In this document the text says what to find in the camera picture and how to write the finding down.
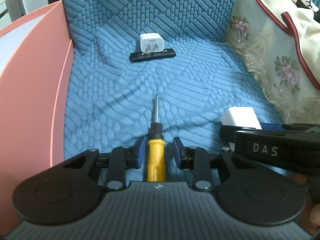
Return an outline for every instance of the white power adapter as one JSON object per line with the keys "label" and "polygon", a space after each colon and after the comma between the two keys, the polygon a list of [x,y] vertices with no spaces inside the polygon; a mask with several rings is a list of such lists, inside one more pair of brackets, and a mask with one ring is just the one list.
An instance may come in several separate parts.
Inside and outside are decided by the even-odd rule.
{"label": "white power adapter", "polygon": [[[227,109],[221,115],[222,125],[232,125],[262,129],[260,122],[252,107],[233,106]],[[235,150],[235,144],[229,143],[232,151]]]}
{"label": "white power adapter", "polygon": [[159,33],[143,33],[139,36],[140,49],[143,53],[164,50],[164,39]]}

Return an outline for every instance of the black clamp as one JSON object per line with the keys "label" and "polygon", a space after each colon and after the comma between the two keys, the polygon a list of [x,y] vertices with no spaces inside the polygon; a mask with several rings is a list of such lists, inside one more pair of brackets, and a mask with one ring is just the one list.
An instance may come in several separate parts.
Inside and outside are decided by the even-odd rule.
{"label": "black clamp", "polygon": [[223,125],[220,137],[235,143],[234,152],[251,160],[305,175],[320,176],[318,125],[280,125],[282,130]]}
{"label": "black clamp", "polygon": [[220,161],[220,156],[208,154],[201,147],[185,147],[179,137],[173,139],[173,155],[180,170],[193,170],[192,188],[197,191],[211,191],[213,179],[211,165]]}
{"label": "black clamp", "polygon": [[[90,213],[107,192],[126,188],[125,170],[139,169],[146,149],[146,137],[111,153],[88,149],[19,184],[12,197],[15,210],[21,220],[36,224],[76,221]],[[102,168],[108,168],[106,181],[98,186]]]}

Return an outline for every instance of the screwdriver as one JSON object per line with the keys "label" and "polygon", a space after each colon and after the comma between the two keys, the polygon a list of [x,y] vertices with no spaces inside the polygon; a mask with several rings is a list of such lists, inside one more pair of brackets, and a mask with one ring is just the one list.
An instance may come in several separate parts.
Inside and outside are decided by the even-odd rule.
{"label": "screwdriver", "polygon": [[159,122],[159,94],[155,97],[154,120],[149,132],[148,181],[165,182],[164,141]]}

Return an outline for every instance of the pink panel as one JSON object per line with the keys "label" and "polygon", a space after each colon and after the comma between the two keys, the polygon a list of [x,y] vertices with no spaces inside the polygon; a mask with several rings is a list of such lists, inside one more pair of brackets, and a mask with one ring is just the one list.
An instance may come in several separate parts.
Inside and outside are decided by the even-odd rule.
{"label": "pink panel", "polygon": [[35,10],[27,15],[25,15],[24,17],[21,17],[17,20],[15,20],[13,23],[9,24],[7,27],[3,28],[2,30],[0,30],[0,37],[2,37],[3,35],[7,34],[8,32],[14,30],[15,28],[19,27],[20,25],[29,22],[30,20],[37,18],[45,13],[47,13],[48,11],[50,11],[55,5],[57,5],[58,3],[61,3],[61,1],[55,2],[55,3],[51,3],[47,6],[44,6],[42,8],[39,8],[38,10]]}
{"label": "pink panel", "polygon": [[[0,234],[8,233],[19,222],[12,205],[15,187],[63,161],[73,47],[62,1],[44,8],[33,14],[35,18],[47,12],[0,76]],[[20,25],[32,19],[24,17],[28,19],[20,20]]]}
{"label": "pink panel", "polygon": [[63,139],[64,139],[64,115],[66,109],[67,92],[70,73],[73,63],[73,44],[70,41],[68,53],[61,72],[56,101],[54,105],[51,131],[50,166],[57,165],[64,161]]}

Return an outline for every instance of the person's finger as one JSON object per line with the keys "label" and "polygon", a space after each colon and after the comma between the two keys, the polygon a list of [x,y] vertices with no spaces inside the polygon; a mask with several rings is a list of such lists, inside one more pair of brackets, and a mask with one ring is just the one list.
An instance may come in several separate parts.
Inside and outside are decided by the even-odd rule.
{"label": "person's finger", "polygon": [[308,177],[299,173],[297,173],[293,179],[300,185],[306,184],[308,182]]}
{"label": "person's finger", "polygon": [[307,201],[306,201],[306,205],[300,215],[299,218],[299,224],[301,222],[305,223],[306,225],[309,225],[310,227],[316,228],[318,227],[317,224],[314,224],[311,219],[310,219],[310,213],[311,210],[314,208],[315,204],[311,201],[311,197],[309,194],[307,194]]}
{"label": "person's finger", "polygon": [[315,205],[310,212],[310,221],[320,226],[320,204]]}
{"label": "person's finger", "polygon": [[318,231],[318,228],[317,227],[312,227],[310,225],[308,225],[307,223],[304,223],[303,221],[300,221],[299,220],[299,226],[302,227],[302,229],[304,229],[305,231],[307,231],[308,233],[314,235],[317,231]]}

